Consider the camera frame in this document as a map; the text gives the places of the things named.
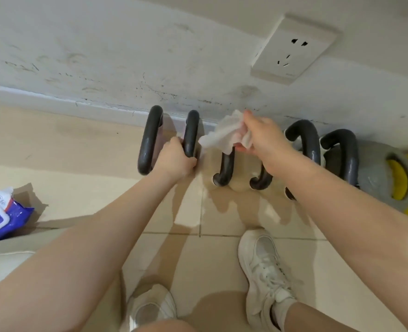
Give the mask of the person's white sock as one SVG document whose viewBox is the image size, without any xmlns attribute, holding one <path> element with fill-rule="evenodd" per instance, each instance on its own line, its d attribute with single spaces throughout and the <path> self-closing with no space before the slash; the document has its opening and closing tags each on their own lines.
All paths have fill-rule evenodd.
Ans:
<svg viewBox="0 0 408 332">
<path fill-rule="evenodd" d="M 293 297 L 287 297 L 281 301 L 274 301 L 269 312 L 273 326 L 279 331 L 284 332 L 284 324 L 288 310 L 297 302 L 298 301 Z"/>
</svg>

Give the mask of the person's leg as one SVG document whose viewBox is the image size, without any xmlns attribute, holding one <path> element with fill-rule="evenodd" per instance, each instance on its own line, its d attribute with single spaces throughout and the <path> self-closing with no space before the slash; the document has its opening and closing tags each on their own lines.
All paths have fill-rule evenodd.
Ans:
<svg viewBox="0 0 408 332">
<path fill-rule="evenodd" d="M 359 332 L 301 302 L 290 305 L 279 327 L 283 332 Z"/>
<path fill-rule="evenodd" d="M 140 324 L 130 332 L 198 332 L 191 324 L 179 319 L 155 320 Z"/>
</svg>

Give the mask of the person's left leg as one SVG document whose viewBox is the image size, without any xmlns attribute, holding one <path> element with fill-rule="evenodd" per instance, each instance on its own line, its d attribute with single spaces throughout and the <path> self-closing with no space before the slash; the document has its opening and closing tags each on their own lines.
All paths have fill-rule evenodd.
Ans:
<svg viewBox="0 0 408 332">
<path fill-rule="evenodd" d="M 191 324 L 179 319 L 155 320 L 140 324 L 130 332 L 198 332 Z"/>
</svg>

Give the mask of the person's left hand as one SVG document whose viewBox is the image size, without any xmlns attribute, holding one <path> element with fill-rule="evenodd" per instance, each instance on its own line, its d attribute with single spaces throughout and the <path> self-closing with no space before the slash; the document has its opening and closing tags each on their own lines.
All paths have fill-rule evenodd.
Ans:
<svg viewBox="0 0 408 332">
<path fill-rule="evenodd" d="M 152 171 L 172 184 L 176 184 L 189 176 L 196 165 L 196 157 L 186 157 L 183 150 L 172 150 L 170 139 L 163 145 Z"/>
</svg>

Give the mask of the person's white right shoe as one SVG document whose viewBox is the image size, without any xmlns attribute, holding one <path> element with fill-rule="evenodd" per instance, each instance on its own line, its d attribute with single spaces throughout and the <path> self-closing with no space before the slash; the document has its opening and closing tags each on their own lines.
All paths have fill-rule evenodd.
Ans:
<svg viewBox="0 0 408 332">
<path fill-rule="evenodd" d="M 256 330 L 279 332 L 271 322 L 270 308 L 274 301 L 295 296 L 269 233 L 247 230 L 239 242 L 238 258 L 249 284 L 245 302 L 248 323 Z"/>
</svg>

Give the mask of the white wet wipe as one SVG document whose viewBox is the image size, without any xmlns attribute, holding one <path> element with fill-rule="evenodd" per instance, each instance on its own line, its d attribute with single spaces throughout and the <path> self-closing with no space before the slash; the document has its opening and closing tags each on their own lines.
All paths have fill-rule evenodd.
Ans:
<svg viewBox="0 0 408 332">
<path fill-rule="evenodd" d="M 230 154 L 234 143 L 247 143 L 252 139 L 252 133 L 244 123 L 243 113 L 235 110 L 230 116 L 225 116 L 212 132 L 199 138 L 202 148 L 216 148 L 222 153 Z"/>
</svg>

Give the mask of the person's white left shoe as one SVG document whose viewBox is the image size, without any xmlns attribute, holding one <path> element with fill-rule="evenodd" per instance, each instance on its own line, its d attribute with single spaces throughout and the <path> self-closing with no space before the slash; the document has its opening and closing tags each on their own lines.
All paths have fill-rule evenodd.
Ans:
<svg viewBox="0 0 408 332">
<path fill-rule="evenodd" d="M 127 302 L 123 332 L 132 332 L 159 320 L 177 318 L 177 307 L 170 291 L 162 284 L 142 285 Z"/>
</svg>

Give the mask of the blue wet wipes packet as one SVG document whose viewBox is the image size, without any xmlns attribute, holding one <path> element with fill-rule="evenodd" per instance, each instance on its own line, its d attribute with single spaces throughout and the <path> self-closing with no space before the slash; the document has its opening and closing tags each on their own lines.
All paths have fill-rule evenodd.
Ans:
<svg viewBox="0 0 408 332">
<path fill-rule="evenodd" d="M 13 187 L 0 190 L 0 240 L 24 226 L 35 210 L 16 201 L 13 190 Z"/>
</svg>

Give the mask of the black push-up bar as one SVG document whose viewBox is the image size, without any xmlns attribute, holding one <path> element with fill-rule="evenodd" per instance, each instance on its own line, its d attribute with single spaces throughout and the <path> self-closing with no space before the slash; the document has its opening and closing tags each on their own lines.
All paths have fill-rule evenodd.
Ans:
<svg viewBox="0 0 408 332">
<path fill-rule="evenodd" d="M 141 175 L 146 176 L 152 171 L 163 142 L 163 109 L 155 105 L 149 111 L 142 136 L 137 161 L 137 170 Z"/>
<path fill-rule="evenodd" d="M 196 138 L 200 123 L 200 115 L 196 110 L 191 110 L 186 119 L 185 132 L 183 137 L 183 150 L 186 157 L 195 156 Z"/>
<path fill-rule="evenodd" d="M 358 186 L 358 142 L 355 134 L 348 129 L 337 129 L 319 140 L 325 150 L 324 166 L 348 184 Z"/>
<path fill-rule="evenodd" d="M 235 147 L 232 148 L 230 154 L 222 153 L 220 170 L 212 177 L 213 184 L 217 187 L 227 186 L 233 176 L 235 160 Z"/>
<path fill-rule="evenodd" d="M 273 180 L 273 176 L 267 172 L 266 168 L 262 164 L 261 172 L 258 177 L 253 177 L 250 179 L 251 189 L 261 191 L 267 189 Z"/>
<path fill-rule="evenodd" d="M 298 120 L 290 125 L 284 135 L 290 142 L 294 142 L 297 138 L 301 138 L 301 152 L 314 163 L 321 165 L 321 150 L 319 144 L 319 136 L 314 124 L 306 119 Z"/>
</svg>

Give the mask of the person's left forearm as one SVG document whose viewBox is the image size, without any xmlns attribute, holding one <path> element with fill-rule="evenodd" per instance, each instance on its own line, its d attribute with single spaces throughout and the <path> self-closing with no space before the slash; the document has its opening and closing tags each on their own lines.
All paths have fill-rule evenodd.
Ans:
<svg viewBox="0 0 408 332">
<path fill-rule="evenodd" d="M 0 282 L 0 332 L 82 329 L 156 208 L 183 176 L 153 169 L 9 273 Z"/>
</svg>

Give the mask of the person's white shoe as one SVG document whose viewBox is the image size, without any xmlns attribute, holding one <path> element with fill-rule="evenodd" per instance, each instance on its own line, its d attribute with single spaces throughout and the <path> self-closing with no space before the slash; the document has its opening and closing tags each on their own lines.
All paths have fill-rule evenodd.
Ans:
<svg viewBox="0 0 408 332">
<path fill-rule="evenodd" d="M 162 284 L 142 285 L 127 302 L 123 332 L 132 332 L 159 320 L 177 318 L 177 307 L 170 291 Z"/>
<path fill-rule="evenodd" d="M 256 330 L 279 332 L 271 322 L 270 308 L 274 301 L 295 296 L 269 233 L 247 230 L 239 242 L 238 258 L 249 284 L 245 302 L 248 323 Z"/>
</svg>

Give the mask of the grey kettlebell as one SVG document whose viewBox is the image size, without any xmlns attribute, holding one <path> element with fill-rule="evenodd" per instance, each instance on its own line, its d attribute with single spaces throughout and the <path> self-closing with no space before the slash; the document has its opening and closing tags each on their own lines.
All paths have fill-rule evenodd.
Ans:
<svg viewBox="0 0 408 332">
<path fill-rule="evenodd" d="M 357 140 L 358 142 L 358 188 L 386 203 L 400 212 L 408 208 L 408 189 L 406 196 L 395 200 L 392 194 L 393 177 L 388 160 L 397 161 L 408 177 L 408 157 L 398 148 L 387 144 Z"/>
</svg>

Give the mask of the person's right leg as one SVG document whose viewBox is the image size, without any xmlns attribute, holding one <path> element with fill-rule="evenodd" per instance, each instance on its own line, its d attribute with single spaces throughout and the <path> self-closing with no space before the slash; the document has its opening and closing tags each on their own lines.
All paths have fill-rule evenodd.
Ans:
<svg viewBox="0 0 408 332">
<path fill-rule="evenodd" d="M 290 305 L 279 327 L 283 332 L 359 332 L 301 302 Z"/>
</svg>

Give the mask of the person's right forearm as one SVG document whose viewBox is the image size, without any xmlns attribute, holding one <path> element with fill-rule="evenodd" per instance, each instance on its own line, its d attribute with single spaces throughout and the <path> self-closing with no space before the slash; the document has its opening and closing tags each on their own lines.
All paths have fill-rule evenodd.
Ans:
<svg viewBox="0 0 408 332">
<path fill-rule="evenodd" d="M 293 149 L 263 158 L 347 265 L 408 330 L 408 217 Z"/>
</svg>

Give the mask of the person's right hand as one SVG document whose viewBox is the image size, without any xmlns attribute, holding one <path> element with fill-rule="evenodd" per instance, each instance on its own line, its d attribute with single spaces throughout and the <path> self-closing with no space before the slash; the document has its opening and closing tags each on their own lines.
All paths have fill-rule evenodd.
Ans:
<svg viewBox="0 0 408 332">
<path fill-rule="evenodd" d="M 243 118 L 256 149 L 256 153 L 247 154 L 257 156 L 269 173 L 277 173 L 299 156 L 273 120 L 256 117 L 249 110 L 244 111 Z"/>
</svg>

